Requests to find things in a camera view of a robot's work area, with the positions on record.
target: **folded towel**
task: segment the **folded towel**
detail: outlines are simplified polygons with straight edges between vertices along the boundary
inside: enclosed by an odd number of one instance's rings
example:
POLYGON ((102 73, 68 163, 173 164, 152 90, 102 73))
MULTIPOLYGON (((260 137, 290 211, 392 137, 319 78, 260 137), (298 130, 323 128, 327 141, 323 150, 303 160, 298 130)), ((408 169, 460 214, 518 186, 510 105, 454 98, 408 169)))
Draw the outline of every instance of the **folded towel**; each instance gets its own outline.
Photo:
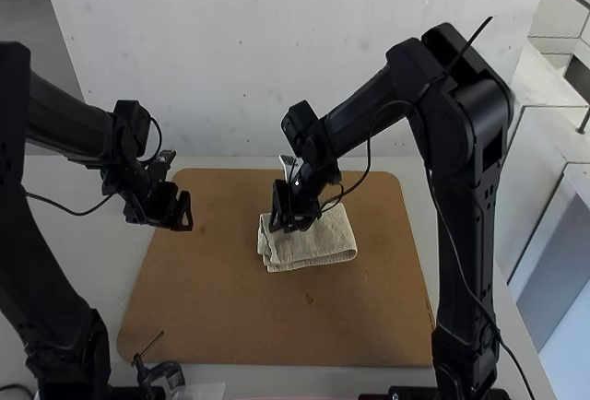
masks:
POLYGON ((346 262, 357 256, 357 243, 342 204, 323 213, 305 232, 270 233, 269 219, 270 214, 261 214, 258 226, 258 253, 269 273, 346 262))

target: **beige towel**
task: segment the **beige towel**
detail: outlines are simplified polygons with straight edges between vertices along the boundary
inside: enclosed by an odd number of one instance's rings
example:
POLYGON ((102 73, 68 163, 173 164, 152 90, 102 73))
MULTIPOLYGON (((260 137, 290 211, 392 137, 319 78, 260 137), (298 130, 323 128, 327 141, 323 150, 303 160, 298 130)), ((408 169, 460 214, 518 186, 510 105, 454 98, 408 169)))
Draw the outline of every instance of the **beige towel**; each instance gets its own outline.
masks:
POLYGON ((270 233, 269 219, 270 214, 261 214, 258 226, 258 253, 269 273, 336 264, 357 256, 357 243, 342 204, 323 213, 305 232, 270 233))

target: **metal pole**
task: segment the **metal pole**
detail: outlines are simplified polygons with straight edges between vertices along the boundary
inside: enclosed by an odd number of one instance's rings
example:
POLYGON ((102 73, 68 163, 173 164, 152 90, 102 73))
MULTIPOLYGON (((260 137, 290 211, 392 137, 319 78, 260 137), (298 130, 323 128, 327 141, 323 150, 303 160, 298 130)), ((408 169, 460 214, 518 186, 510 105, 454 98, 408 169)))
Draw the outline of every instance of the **metal pole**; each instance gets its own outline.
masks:
POLYGON ((586 126, 588 125, 588 120, 590 120, 590 107, 588 107, 588 111, 586 112, 582 120, 582 123, 580 124, 580 128, 578 128, 575 131, 583 135, 585 133, 586 126))

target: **concrete wall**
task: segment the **concrete wall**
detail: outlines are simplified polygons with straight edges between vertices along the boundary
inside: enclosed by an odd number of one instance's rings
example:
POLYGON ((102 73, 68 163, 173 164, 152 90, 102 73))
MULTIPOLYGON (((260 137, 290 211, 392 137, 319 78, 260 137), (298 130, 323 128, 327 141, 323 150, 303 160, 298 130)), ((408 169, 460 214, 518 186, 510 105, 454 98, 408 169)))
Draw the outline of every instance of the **concrete wall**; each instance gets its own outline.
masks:
POLYGON ((560 400, 587 398, 590 390, 590 283, 587 283, 539 357, 560 400))
POLYGON ((537 350, 547 343, 590 277, 590 210, 575 196, 516 302, 537 350))
POLYGON ((0 0, 0 41, 25 44, 35 72, 82 99, 50 0, 0 0))
POLYGON ((541 0, 529 39, 555 68, 572 54, 590 66, 590 0, 541 0))
MULTIPOLYGON (((538 0, 52 0, 87 102, 140 99, 181 155, 289 152, 278 123, 318 114, 384 65, 394 44, 451 21, 510 80, 538 0)), ((407 125, 374 153, 415 155, 407 125)))

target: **gray wall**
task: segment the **gray wall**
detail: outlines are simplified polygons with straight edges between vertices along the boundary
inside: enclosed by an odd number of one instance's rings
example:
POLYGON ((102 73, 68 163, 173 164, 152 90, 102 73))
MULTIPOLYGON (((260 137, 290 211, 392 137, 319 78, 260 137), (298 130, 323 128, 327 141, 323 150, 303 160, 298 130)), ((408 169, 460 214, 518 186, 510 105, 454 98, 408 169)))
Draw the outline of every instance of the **gray wall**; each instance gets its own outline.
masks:
POLYGON ((50 0, 0 0, 0 41, 28 46, 37 74, 82 99, 50 0))
POLYGON ((516 305, 540 351, 590 277, 590 211, 575 196, 516 305))

